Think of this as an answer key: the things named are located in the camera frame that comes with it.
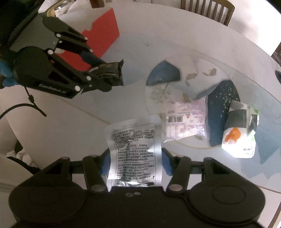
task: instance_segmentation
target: white table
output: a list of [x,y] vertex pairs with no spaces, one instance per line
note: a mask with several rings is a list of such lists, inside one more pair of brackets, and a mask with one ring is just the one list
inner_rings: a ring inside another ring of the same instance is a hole
[[[206,17],[162,5],[111,3],[110,6],[116,15],[120,37],[103,59],[110,62],[124,58],[125,87],[113,88],[109,93],[93,91],[72,100],[30,90],[36,104],[48,117],[44,118],[28,107],[15,109],[7,115],[17,138],[41,168],[62,156],[81,160],[89,154],[101,154],[107,148],[103,132],[108,123],[148,115],[143,98],[146,78],[156,64],[169,56],[191,54],[204,58],[219,66],[233,81],[246,83],[254,92],[260,87],[248,84],[253,80],[276,98],[274,102],[281,101],[281,85],[275,77],[275,70],[281,70],[280,66],[230,28]],[[251,100],[258,106],[266,105],[258,102],[258,94]],[[21,86],[0,91],[0,104],[4,109],[23,102],[28,100]],[[280,121],[281,111],[277,110],[275,114]],[[163,146],[192,160],[214,157],[245,176],[241,161],[222,149],[197,150],[177,142]],[[251,165],[262,172],[277,167],[280,162],[280,154],[274,154],[263,166],[254,160]],[[250,180],[281,191],[279,172],[270,179],[261,173]]]

